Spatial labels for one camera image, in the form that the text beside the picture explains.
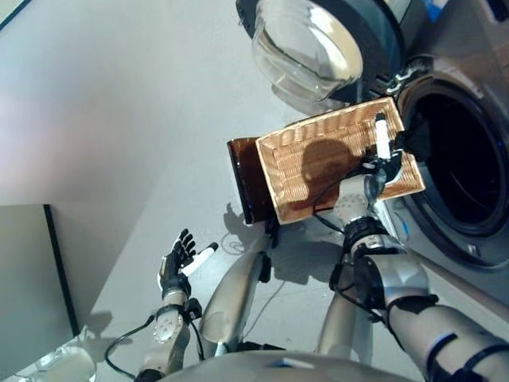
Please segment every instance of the black cable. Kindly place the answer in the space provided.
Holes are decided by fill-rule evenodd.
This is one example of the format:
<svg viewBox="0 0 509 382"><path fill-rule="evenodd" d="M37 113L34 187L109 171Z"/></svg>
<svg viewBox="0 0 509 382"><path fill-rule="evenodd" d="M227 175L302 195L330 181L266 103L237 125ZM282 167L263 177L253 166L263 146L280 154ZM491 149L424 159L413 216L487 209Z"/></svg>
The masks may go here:
<svg viewBox="0 0 509 382"><path fill-rule="evenodd" d="M111 342L111 345L108 346L106 349L106 352L104 352L104 360L110 366L112 369L114 369L117 373L122 374L123 376L126 376L127 378L134 380L135 375L131 374L130 372L127 372L125 370L122 370L120 367L118 367L116 364L110 361L110 353L111 351L122 341L126 340L128 337L132 336L133 334L139 332L142 329L145 329L150 323L155 319L155 315L151 314L147 319L146 322L143 325L140 325L139 327L132 329L131 331L123 334L122 336L115 339L113 342Z"/></svg>
<svg viewBox="0 0 509 382"><path fill-rule="evenodd" d="M375 313L373 310L371 310L370 308L365 306L362 302L358 302L354 298L352 298L352 297L348 296L347 294L345 294L345 292L347 290L350 290L350 289L352 289L355 286L355 283L350 283L350 284L348 284L347 286L345 286L343 288L339 288L340 280L341 280L341 274L343 273L343 261L344 261L345 255L346 254L343 252L341 254L341 257L340 257L340 261L339 261L340 267L339 267L339 272L338 272L338 276L337 276L337 284L334 286L334 290L342 298L344 298L345 300L347 300L347 301L351 302L352 304L358 306L360 309L362 309L366 313L368 313L371 316L371 318L370 318L371 322L373 322L373 323L375 323L375 322L383 322L382 316L380 316L379 314Z"/></svg>
<svg viewBox="0 0 509 382"><path fill-rule="evenodd" d="M352 304L356 305L357 307L359 307L360 309L364 310L366 313L368 313L370 316L371 316L371 322L375 323L375 322L383 322L383 318L381 315L375 313L373 310L369 309L367 306L365 306L362 302L358 302L357 300L355 300L354 298L348 296L347 294L345 294L343 292L342 289L338 288L336 286L336 292L342 297L344 298L345 300L351 302Z"/></svg>
<svg viewBox="0 0 509 382"><path fill-rule="evenodd" d="M346 292L347 290L352 289L355 286L354 283L351 283L350 285L346 286L345 288L340 288L342 292Z"/></svg>
<svg viewBox="0 0 509 382"><path fill-rule="evenodd" d="M340 233L343 233L344 234L344 231L339 228L337 225L335 225L334 223L332 223L331 221L325 219L324 217L318 215L319 212L322 212L322 211L327 211L329 209L319 209L317 210L317 204L318 204L318 201L325 195L325 193L327 193L327 191L329 191L334 185L337 185L340 181L342 181L343 178L341 179L338 179L337 181L334 181L333 183L331 183L330 185L328 185L327 187L325 187L319 194L318 196L315 198L314 202L313 202L313 216L315 216L318 221L320 221L325 227L328 227L328 228L331 228L332 230L334 231L338 231Z"/></svg>
<svg viewBox="0 0 509 382"><path fill-rule="evenodd" d="M198 359L200 361L205 361L205 355L204 355L204 346L203 344L201 343L201 336L200 336L200 333L198 332L198 329L196 328L196 325L194 325L194 322L190 321L189 324L191 325L191 327L193 328L194 330L194 333L196 335L196 340L198 341Z"/></svg>

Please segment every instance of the washing machine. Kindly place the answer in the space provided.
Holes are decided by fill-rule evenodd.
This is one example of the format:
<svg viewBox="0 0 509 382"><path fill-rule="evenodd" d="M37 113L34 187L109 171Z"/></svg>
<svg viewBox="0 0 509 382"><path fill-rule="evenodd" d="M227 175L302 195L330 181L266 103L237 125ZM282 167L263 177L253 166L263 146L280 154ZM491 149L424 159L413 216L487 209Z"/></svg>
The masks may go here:
<svg viewBox="0 0 509 382"><path fill-rule="evenodd" d="M238 0L257 65L308 115L393 96L426 190L400 239L509 306L509 2Z"/></svg>

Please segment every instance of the wooden tray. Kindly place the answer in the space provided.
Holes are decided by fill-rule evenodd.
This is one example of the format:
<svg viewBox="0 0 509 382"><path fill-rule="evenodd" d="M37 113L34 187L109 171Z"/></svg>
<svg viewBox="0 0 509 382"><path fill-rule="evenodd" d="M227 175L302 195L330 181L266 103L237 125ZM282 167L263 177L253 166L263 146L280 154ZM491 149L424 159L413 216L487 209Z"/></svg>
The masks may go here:
<svg viewBox="0 0 509 382"><path fill-rule="evenodd" d="M263 173L280 224L312 215L317 195L359 164L367 147L375 144L375 115L384 113L389 138L404 130L391 97L330 111L290 124L256 141ZM413 155L404 153L402 171L379 199L400 197L425 189ZM332 208L338 198L333 187L318 209Z"/></svg>

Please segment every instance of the robotic arm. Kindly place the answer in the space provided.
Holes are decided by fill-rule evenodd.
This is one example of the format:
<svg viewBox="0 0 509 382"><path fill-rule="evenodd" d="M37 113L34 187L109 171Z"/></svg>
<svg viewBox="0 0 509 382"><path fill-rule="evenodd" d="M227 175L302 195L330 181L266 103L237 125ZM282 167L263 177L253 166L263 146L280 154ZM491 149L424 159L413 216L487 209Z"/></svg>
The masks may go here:
<svg viewBox="0 0 509 382"><path fill-rule="evenodd" d="M359 302L382 312L386 327L427 380L507 379L509 344L459 311L437 305L421 264L375 216L372 205L384 178L383 166L364 163L359 174L340 183L335 207Z"/></svg>

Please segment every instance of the white fingertip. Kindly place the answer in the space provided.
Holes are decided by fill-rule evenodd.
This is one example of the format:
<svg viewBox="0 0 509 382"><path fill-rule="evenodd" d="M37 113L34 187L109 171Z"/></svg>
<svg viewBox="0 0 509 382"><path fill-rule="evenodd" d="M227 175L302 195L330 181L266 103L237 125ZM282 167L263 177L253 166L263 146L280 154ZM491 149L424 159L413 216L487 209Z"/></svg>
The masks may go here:
<svg viewBox="0 0 509 382"><path fill-rule="evenodd" d="M187 267L182 269L182 273L189 277L196 269L198 269L201 264L208 260L210 256L215 252L214 248L207 247L198 255L194 256L194 261L190 263Z"/></svg>
<svg viewBox="0 0 509 382"><path fill-rule="evenodd" d="M381 159L390 159L390 139L387 132L387 121L380 119L375 122L376 153Z"/></svg>

